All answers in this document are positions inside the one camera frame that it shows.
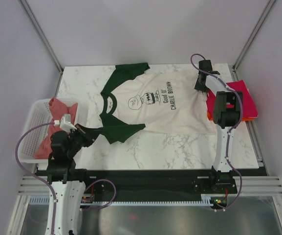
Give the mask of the white green-sleeved Charlie Brown t-shirt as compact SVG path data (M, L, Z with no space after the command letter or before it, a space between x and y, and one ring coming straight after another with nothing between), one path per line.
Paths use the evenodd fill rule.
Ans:
M100 95L102 126L89 131L110 144L124 143L140 131L174 135L214 135L205 96L195 90L190 70L147 73L148 63L117 65Z

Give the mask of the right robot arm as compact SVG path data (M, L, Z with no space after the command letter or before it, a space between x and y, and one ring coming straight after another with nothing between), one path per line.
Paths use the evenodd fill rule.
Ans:
M235 129L243 117L242 92L237 92L225 83L218 71L214 71L210 60L199 61L195 90L215 95L213 122L217 126L217 150L213 169L219 173L228 173L234 168L229 159Z

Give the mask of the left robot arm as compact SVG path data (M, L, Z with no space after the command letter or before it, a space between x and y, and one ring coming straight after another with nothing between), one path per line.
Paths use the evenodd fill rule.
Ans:
M58 131L51 135L52 153L46 169L49 189L46 235L76 235L81 227L80 204L84 192L91 189L86 169L76 169L75 155L90 147L100 135L96 128L79 124L69 133Z

